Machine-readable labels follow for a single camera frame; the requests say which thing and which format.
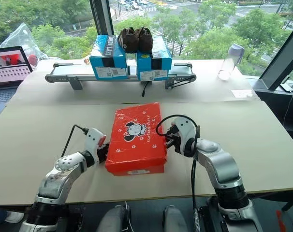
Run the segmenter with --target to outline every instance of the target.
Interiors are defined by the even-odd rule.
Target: barcode sticker
[[[167,70],[155,70],[155,79],[157,78],[165,78],[168,76]]]
[[[128,175],[138,175],[138,174],[147,174],[147,173],[150,173],[150,171],[149,170],[144,170],[144,169],[127,172]]]
[[[126,69],[111,68],[113,77],[126,76]]]
[[[111,68],[109,67],[95,67],[99,78],[112,78]]]
[[[154,81],[155,71],[140,72],[140,81]]]

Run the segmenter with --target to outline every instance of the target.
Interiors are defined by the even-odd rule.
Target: white sticker
[[[157,78],[163,78],[168,76],[167,70],[155,70],[155,79]]]
[[[232,90],[235,98],[250,98],[253,97],[251,89]]]
[[[126,69],[122,68],[111,68],[113,77],[126,76]]]
[[[154,81],[155,71],[140,72],[140,81]]]
[[[138,174],[147,174],[147,173],[150,173],[150,171],[149,170],[144,170],[144,169],[127,172],[128,175],[138,175]]]
[[[99,78],[112,78],[112,72],[110,67],[95,67]]]

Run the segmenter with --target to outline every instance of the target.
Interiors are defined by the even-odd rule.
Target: cartoon mouse logo
[[[140,125],[139,123],[134,123],[134,122],[128,122],[126,124],[127,132],[129,135],[126,135],[124,137],[125,141],[130,142],[132,141],[136,136],[141,136],[144,135],[147,127],[145,124]]]

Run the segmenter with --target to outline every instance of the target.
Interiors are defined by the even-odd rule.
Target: table
[[[72,124],[96,127],[109,141],[115,110],[127,106],[7,107],[0,116],[0,205],[32,203],[40,181],[60,157]],[[221,143],[234,156],[247,192],[293,189],[293,140],[264,102],[162,103],[161,110],[162,116],[187,114],[201,125],[202,137]],[[81,132],[74,133],[68,154],[82,151],[84,139]],[[190,196],[191,162],[171,148],[164,174],[114,177],[104,165],[89,168],[74,183],[67,202]],[[195,187],[198,196],[214,194],[201,166]]]
[[[85,82],[83,90],[73,90],[69,83],[48,83],[44,77],[51,73],[55,60],[43,60],[37,70],[20,85],[9,104],[58,105],[58,104],[120,104],[148,102],[217,102],[235,100],[260,100],[256,93],[252,97],[236,98],[231,90],[252,89],[238,69],[228,81],[217,78],[222,60],[174,60],[175,63],[191,62],[196,81],[164,89],[164,81],[155,81],[147,86],[139,82]],[[62,61],[81,63],[80,60]]]
[[[41,62],[0,115],[0,205],[31,204],[40,181],[60,157],[72,125],[96,127],[109,141],[115,110],[129,102],[160,101],[163,117],[192,117],[201,125],[203,138],[221,143],[234,156],[249,193],[293,189],[293,140],[267,105],[255,94],[233,96],[231,90],[251,89],[238,70],[229,82],[222,82],[216,78],[220,60],[191,62],[197,75],[194,83],[168,91],[157,82],[144,98],[139,83],[89,82],[84,90],[48,83],[44,75],[53,62]],[[67,154],[82,151],[84,139],[75,132]],[[191,162],[170,148],[164,174],[114,177],[104,165],[91,167],[74,183],[67,202],[190,196]],[[200,166],[197,172],[196,194],[214,194],[206,171]]]

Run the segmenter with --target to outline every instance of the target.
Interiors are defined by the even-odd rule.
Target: plastic bag
[[[1,43],[0,48],[13,46],[21,46],[23,48],[32,67],[36,67],[40,60],[49,58],[45,53],[40,51],[30,29],[25,23],[21,23],[21,25]]]

